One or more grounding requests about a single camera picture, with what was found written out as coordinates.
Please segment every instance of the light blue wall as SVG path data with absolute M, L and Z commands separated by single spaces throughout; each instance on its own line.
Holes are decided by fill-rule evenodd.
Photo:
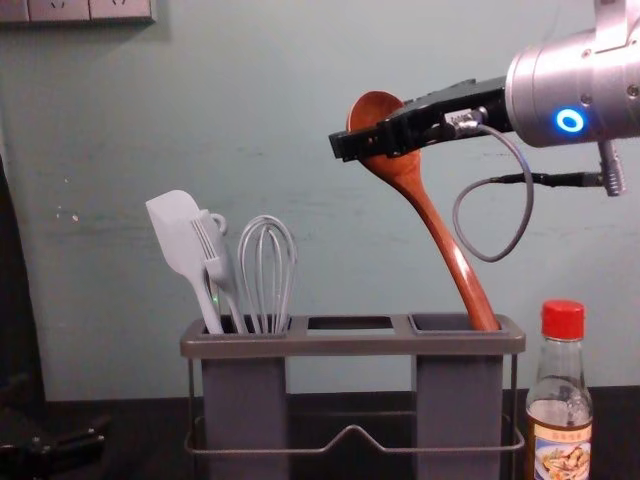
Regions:
M 184 394 L 178 340 L 198 307 L 144 208 L 173 188 L 227 216 L 233 242 L 259 213 L 291 227 L 294 313 L 461 309 L 417 216 L 333 159 L 327 135 L 364 91 L 412 98 L 503 75 L 527 44 L 593 22 L 592 2 L 578 0 L 159 3 L 148 28 L 0 33 L 0 113 L 52 400 Z M 523 149 L 537 171 L 597 168 L 593 146 Z M 521 386 L 551 296 L 588 306 L 591 384 L 640 383 L 640 144 L 620 151 L 628 196 L 537 189 L 517 250 L 474 261 L 495 310 L 529 336 Z M 481 139 L 423 151 L 423 171 L 449 221 L 460 189 L 516 166 Z M 505 244 L 523 195 L 490 188 L 465 207 L 481 248 Z M 399 358 L 299 361 L 289 373 L 292 391 L 331 391 L 402 389 L 408 372 Z

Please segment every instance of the blue led ring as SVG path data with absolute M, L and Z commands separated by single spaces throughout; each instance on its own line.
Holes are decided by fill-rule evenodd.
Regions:
M 560 129 L 569 133 L 578 133 L 584 128 L 584 118 L 571 108 L 560 110 L 556 115 L 556 123 Z

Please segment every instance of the wooden ladle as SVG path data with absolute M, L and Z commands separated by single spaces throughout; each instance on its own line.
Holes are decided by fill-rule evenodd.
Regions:
M 390 93 L 365 93 L 349 112 L 347 130 L 372 127 L 402 106 L 402 101 Z M 500 326 L 478 277 L 424 189 L 420 174 L 420 151 L 416 150 L 397 158 L 376 155 L 362 159 L 360 163 L 400 192 L 416 209 L 444 257 L 467 307 L 473 328 L 485 331 L 499 330 Z

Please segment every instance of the gray utensil holder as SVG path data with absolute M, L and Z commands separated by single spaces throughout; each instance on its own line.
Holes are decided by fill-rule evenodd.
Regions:
M 346 435 L 357 433 L 382 454 L 413 455 L 417 480 L 497 480 L 501 454 L 524 445 L 514 422 L 509 444 L 501 445 L 501 425 L 503 357 L 512 359 L 515 418 L 517 354 L 524 351 L 525 335 L 507 317 L 496 318 L 499 331 L 477 332 L 467 314 L 298 316 L 282 335 L 209 335 L 204 322 L 195 321 L 180 349 L 189 360 L 192 400 L 192 362 L 202 364 L 207 449 L 194 445 L 193 414 L 185 447 L 208 458 L 211 480 L 288 480 L 289 456 L 326 454 Z M 324 335 L 318 332 L 322 330 L 363 333 Z M 415 445 L 385 447 L 351 425 L 324 446 L 292 448 L 285 358 L 306 355 L 411 355 Z

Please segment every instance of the wall socket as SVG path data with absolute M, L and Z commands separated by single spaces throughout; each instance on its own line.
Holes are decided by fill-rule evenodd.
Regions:
M 89 0 L 29 0 L 32 22 L 89 20 Z
M 27 0 L 0 0 L 0 23 L 28 21 Z
M 152 0 L 89 0 L 92 20 L 148 20 L 154 21 Z

